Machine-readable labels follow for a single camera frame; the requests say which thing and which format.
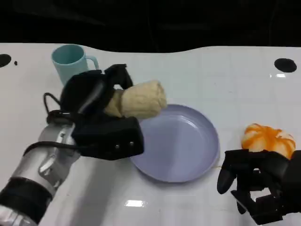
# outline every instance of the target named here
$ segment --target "table surface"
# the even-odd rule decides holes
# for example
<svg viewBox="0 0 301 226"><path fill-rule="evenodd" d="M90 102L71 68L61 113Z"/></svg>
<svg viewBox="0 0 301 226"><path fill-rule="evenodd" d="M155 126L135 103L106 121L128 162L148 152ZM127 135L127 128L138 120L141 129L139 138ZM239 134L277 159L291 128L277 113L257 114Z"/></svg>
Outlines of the table surface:
<svg viewBox="0 0 301 226"><path fill-rule="evenodd" d="M0 44L0 53L12 56L12 62L0 68L0 188L46 125L43 93L60 95L63 86L50 60L58 46ZM134 83L158 79L169 103L206 115L219 134L219 165L224 151L240 148L244 128L253 122L285 129L300 148L300 69L282 73L274 67L281 57L301 65L299 48L206 47L170 54L84 48L98 59L101 69L125 63ZM109 162L81 157L40 225L254 225L247 214L237 212L230 193L217 193L218 173L219 168L214 168L194 182L174 185L147 178L128 159ZM300 220L300 214L291 214L273 225L299 225Z"/></svg>

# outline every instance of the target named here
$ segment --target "robotic arm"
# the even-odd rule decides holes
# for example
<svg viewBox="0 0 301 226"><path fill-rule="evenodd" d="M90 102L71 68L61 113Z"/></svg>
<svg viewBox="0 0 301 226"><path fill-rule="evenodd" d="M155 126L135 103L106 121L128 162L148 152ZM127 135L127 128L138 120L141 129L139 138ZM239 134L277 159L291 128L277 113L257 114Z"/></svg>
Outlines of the robotic arm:
<svg viewBox="0 0 301 226"><path fill-rule="evenodd" d="M103 113L115 84L123 89L133 85L126 65L113 65L104 74L96 70L73 76L60 101L44 95L48 126L25 150L0 193L0 226L37 226L80 156L116 160L143 153L138 120ZM49 112L46 96L61 109Z"/></svg>
<svg viewBox="0 0 301 226"><path fill-rule="evenodd" d="M240 214L249 212L258 225L282 220L288 213L301 211L301 151L295 151L291 160L276 152L225 152L217 191L227 192L237 179L237 189L231 191L237 200ZM250 191L268 188L269 195L253 200Z"/></svg>

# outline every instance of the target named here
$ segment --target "black circle marker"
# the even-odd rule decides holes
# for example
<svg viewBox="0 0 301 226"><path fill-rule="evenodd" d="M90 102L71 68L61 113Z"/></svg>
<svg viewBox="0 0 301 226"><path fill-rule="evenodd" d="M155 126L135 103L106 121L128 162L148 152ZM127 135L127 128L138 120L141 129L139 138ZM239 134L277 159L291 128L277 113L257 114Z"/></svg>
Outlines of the black circle marker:
<svg viewBox="0 0 301 226"><path fill-rule="evenodd" d="M11 56L8 54L0 54L0 67L4 67L11 61Z"/></svg>
<svg viewBox="0 0 301 226"><path fill-rule="evenodd" d="M291 59L286 59L286 58L277 59L275 60L274 65L278 70L282 72L289 73L297 70L297 65Z"/></svg>

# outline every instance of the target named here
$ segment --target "mug handle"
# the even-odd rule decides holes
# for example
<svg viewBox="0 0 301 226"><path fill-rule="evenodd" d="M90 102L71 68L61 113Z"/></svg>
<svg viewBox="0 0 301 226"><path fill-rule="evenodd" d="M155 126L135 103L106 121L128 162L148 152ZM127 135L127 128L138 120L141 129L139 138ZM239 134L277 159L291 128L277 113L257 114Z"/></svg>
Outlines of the mug handle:
<svg viewBox="0 0 301 226"><path fill-rule="evenodd" d="M98 61L95 56L86 56L86 59L92 60L95 66L95 69L99 69Z"/></svg>

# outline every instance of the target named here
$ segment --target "orange and white ball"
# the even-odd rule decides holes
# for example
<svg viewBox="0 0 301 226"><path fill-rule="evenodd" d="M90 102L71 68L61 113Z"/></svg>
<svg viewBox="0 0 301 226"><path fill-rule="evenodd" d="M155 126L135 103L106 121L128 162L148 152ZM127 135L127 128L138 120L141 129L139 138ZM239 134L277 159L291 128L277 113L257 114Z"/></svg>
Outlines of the orange and white ball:
<svg viewBox="0 0 301 226"><path fill-rule="evenodd" d="M246 128L241 146L251 152L274 151L288 159L296 150L296 142L291 135L281 129L273 129L256 123Z"/></svg>

